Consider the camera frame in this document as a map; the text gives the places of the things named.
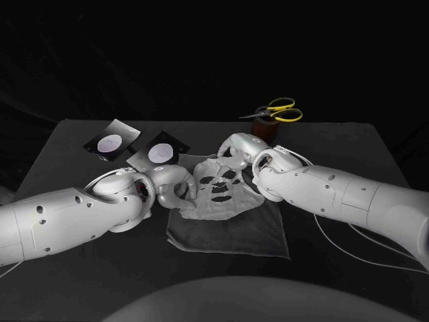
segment black card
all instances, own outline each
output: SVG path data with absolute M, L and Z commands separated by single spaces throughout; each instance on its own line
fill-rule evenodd
M 144 172 L 164 164 L 177 164 L 179 154 L 187 153 L 189 150 L 190 147 L 162 131 L 127 162 L 140 172 Z
M 84 145 L 84 149 L 105 161 L 114 161 L 140 136 L 140 130 L 115 119 Z

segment scissors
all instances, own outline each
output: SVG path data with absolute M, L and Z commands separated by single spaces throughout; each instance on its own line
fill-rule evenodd
M 281 105 L 281 106 L 271 106 L 274 105 L 278 101 L 287 101 L 288 104 Z M 275 99 L 268 106 L 265 107 L 265 111 L 261 111 L 249 116 L 239 117 L 241 119 L 246 119 L 251 117 L 262 117 L 262 116 L 271 116 L 275 120 L 281 122 L 295 122 L 298 121 L 304 114 L 300 109 L 294 109 L 295 106 L 295 100 L 290 99 L 288 97 L 281 97 L 280 99 Z M 300 116 L 295 119 L 284 119 L 285 114 L 295 113 L 298 112 Z

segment cloth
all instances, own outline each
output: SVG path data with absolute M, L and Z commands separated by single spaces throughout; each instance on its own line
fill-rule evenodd
M 216 155 L 182 154 L 179 165 L 193 173 L 198 164 L 209 158 L 216 158 Z M 254 192 L 259 193 L 252 184 L 252 168 L 242 171 L 242 177 Z M 186 252 L 248 254 L 290 259 L 280 207 L 268 199 L 259 207 L 244 211 L 229 220 L 185 219 L 180 209 L 172 209 L 166 234 L 169 242 Z
M 195 210 L 182 210 L 186 219 L 226 220 L 261 206 L 262 194 L 246 185 L 242 171 L 234 171 L 218 164 L 216 159 L 206 159 L 193 170 L 198 184 Z

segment white cloth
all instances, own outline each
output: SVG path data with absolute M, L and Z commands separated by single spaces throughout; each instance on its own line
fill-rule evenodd
M 193 176 L 198 182 L 198 199 L 192 200 L 196 209 L 182 210 L 183 218 L 226 220 L 262 205 L 265 197 L 245 183 L 242 171 L 222 166 L 215 159 L 198 164 Z

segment tabletop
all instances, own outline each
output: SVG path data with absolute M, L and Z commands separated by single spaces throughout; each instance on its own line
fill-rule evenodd
M 143 133 L 138 150 L 166 131 L 209 155 L 251 122 L 126 121 Z M 16 200 L 69 187 L 84 188 L 105 172 L 130 166 L 130 151 L 114 162 L 82 145 L 111 121 L 65 120 L 58 124 L 16 194 Z M 367 123 L 285 123 L 272 142 L 321 166 L 409 187 L 376 128 Z M 343 290 L 429 321 L 429 275 L 370 265 L 344 254 L 326 239 L 313 215 L 280 203 L 291 260 L 251 255 L 180 251 L 166 240 L 169 209 L 124 233 L 64 253 L 29 260 L 0 279 L 0 321 L 101 321 L 141 296 L 180 282 L 215 276 L 268 276 Z M 409 258 L 365 239 L 339 221 L 320 223 L 334 242 L 366 260 L 421 268 Z

